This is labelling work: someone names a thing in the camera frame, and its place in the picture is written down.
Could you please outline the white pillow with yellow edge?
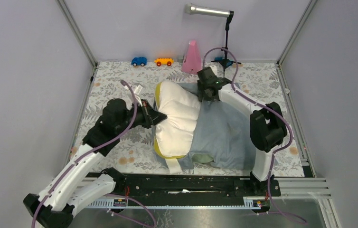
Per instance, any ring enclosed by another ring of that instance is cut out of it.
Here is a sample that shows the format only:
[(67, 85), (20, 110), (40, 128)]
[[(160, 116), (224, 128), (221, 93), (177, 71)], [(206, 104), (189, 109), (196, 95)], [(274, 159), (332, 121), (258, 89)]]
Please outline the white pillow with yellow edge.
[(179, 84), (162, 81), (155, 91), (157, 110), (167, 118), (156, 125), (154, 150), (170, 174), (182, 172), (179, 159), (188, 155), (200, 111), (200, 101)]

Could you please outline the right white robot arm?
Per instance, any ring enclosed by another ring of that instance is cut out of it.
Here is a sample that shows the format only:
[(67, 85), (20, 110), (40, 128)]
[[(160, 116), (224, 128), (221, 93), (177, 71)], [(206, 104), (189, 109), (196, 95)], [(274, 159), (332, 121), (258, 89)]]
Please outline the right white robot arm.
[(233, 80), (218, 77), (211, 67), (197, 73), (198, 98), (200, 101), (220, 101), (235, 108), (250, 120), (250, 138), (256, 148), (250, 189), (261, 196), (269, 189), (274, 154), (285, 148), (286, 136), (293, 137), (289, 123), (284, 119), (276, 102), (264, 104), (250, 98)]

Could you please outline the blue pillowcase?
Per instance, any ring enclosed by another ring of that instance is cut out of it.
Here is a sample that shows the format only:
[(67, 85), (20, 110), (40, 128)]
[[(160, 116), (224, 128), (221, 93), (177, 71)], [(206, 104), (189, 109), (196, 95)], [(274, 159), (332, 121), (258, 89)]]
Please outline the blue pillowcase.
[[(179, 85), (196, 96), (196, 84)], [(202, 101), (190, 151), (179, 163), (182, 170), (193, 169), (196, 162), (215, 168), (251, 170), (255, 154), (249, 118), (226, 103)]]

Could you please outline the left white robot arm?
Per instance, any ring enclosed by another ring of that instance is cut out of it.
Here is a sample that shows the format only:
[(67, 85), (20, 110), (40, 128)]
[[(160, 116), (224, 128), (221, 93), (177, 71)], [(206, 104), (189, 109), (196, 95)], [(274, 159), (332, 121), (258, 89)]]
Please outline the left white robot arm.
[(82, 209), (99, 197), (110, 193), (128, 196), (127, 178), (115, 168), (104, 169), (95, 182), (76, 190), (91, 167), (105, 158), (131, 128), (151, 128), (167, 118), (140, 98), (141, 84), (130, 86), (124, 80), (121, 84), (129, 92), (131, 109), (122, 99), (109, 100), (70, 162), (39, 194), (30, 193), (24, 198), (23, 204), (32, 216), (31, 227), (39, 223), (45, 228), (67, 228)]

